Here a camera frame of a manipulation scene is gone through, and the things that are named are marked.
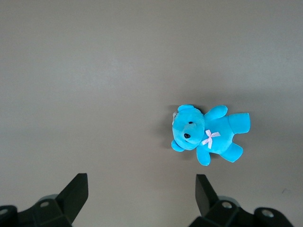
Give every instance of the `screw hole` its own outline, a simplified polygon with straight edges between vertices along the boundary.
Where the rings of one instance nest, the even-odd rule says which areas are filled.
[[[269,218],[273,218],[273,217],[274,217],[273,212],[271,212],[270,210],[262,210],[262,214],[263,214],[265,217],[269,217]]]
[[[232,208],[232,205],[231,205],[229,202],[223,202],[223,203],[222,203],[222,206],[223,206],[224,208],[226,208],[226,209]]]
[[[0,210],[0,215],[6,214],[7,212],[8,212],[8,209]]]
[[[40,204],[40,207],[47,207],[49,205],[49,202],[43,202]]]

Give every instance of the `plush toy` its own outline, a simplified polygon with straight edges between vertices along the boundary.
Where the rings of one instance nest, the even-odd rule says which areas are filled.
[[[235,134],[250,130],[250,115],[236,113],[225,116],[227,107],[219,105],[203,115],[192,105],[181,105],[173,115],[171,147],[178,152],[197,149],[200,164],[210,164],[210,154],[215,153],[235,162],[243,148],[232,142]]]

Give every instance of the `teddy bear snout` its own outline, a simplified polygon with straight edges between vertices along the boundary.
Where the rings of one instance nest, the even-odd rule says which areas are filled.
[[[187,134],[187,133],[184,133],[184,138],[185,138],[185,139],[189,139],[189,138],[190,138],[190,135]]]

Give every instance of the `pink bow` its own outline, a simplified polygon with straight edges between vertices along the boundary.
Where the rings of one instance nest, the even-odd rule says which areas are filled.
[[[213,144],[212,137],[220,136],[220,133],[219,132],[211,133],[210,130],[206,130],[205,132],[208,135],[208,138],[205,139],[205,140],[203,140],[202,144],[205,145],[206,143],[208,143],[208,148],[211,149],[212,148],[212,144]]]

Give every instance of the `stuffed animal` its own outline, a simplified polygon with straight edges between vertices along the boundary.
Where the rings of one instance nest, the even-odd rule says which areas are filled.
[[[236,113],[225,116],[227,107],[219,105],[203,115],[192,105],[181,105],[173,115],[171,147],[178,152],[197,150],[200,164],[208,166],[215,153],[235,162],[243,153],[243,148],[232,142],[235,134],[250,130],[250,115]]]

